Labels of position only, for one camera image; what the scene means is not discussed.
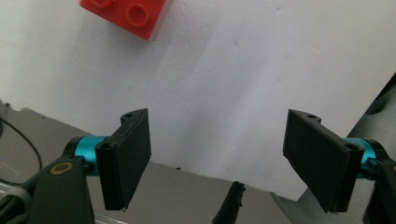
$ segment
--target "blue metal joint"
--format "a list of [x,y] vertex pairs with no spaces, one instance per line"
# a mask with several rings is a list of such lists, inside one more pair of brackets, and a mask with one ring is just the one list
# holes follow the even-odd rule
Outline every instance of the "blue metal joint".
[[381,161],[376,158],[373,147],[362,138],[345,138],[348,143],[364,149],[361,158],[361,173],[358,178],[372,179],[380,166]]
[[92,171],[87,175],[99,176],[99,169],[96,160],[95,146],[105,140],[104,136],[85,136],[78,142],[75,157],[81,156],[92,167]]

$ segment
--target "black plastic part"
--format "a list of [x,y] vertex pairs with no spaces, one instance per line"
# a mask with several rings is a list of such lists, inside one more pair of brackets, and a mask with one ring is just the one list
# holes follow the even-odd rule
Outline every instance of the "black plastic part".
[[84,136],[78,136],[72,138],[64,148],[64,153],[62,154],[63,158],[73,158],[76,154],[76,149],[78,146],[79,141],[83,138]]
[[396,73],[393,75],[393,77],[390,78],[390,81],[387,83],[387,85],[384,87],[384,89],[378,94],[378,96],[375,99],[378,99],[379,97],[387,94],[395,85],[396,85]]
[[375,158],[368,158],[365,164],[361,166],[361,176],[368,180],[377,180],[383,160],[390,160],[390,158],[387,151],[377,141],[371,138],[362,139],[371,146],[375,152]]
[[233,182],[221,208],[212,220],[212,224],[234,224],[242,206],[242,197],[245,191],[244,184]]
[[0,211],[6,207],[6,205],[11,201],[12,195],[6,195],[0,199]]
[[396,161],[391,160],[382,147],[375,148],[375,155],[384,163],[376,177],[375,190],[364,223],[396,224]]
[[[64,162],[69,166],[54,168]],[[71,168],[63,172],[70,164]],[[47,166],[38,176],[34,197],[27,223],[94,222],[84,160],[81,158],[60,158]]]
[[290,110],[283,154],[325,212],[345,212],[364,150],[320,122],[315,115]]
[[120,119],[116,132],[95,147],[106,210],[128,207],[151,156],[148,110]]

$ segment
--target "blue anodized part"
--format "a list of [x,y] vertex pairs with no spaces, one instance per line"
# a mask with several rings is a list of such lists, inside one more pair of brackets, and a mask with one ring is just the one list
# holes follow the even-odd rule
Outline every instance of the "blue anodized part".
[[84,157],[85,161],[93,166],[93,170],[88,173],[91,176],[99,176],[98,163],[96,160],[95,146],[105,140],[103,136],[85,136],[78,142],[75,156]]
[[[345,138],[348,143],[359,146],[364,149],[363,157],[361,158],[361,169],[362,170],[373,170],[374,166],[377,166],[381,161],[376,159],[375,152],[372,146],[362,138]],[[358,178],[367,178],[363,174],[359,174]]]

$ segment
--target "red lego brick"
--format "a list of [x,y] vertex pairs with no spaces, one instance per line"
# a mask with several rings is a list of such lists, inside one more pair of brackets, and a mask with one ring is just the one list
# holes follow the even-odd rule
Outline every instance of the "red lego brick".
[[90,12],[144,39],[152,39],[161,26],[170,0],[81,0]]

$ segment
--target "lego stud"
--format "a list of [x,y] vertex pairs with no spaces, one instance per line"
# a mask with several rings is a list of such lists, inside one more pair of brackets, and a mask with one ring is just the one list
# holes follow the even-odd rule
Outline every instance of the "lego stud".
[[115,0],[90,0],[91,4],[99,8],[107,8],[113,5]]
[[149,21],[149,13],[141,4],[131,4],[126,9],[126,18],[135,28],[142,28]]

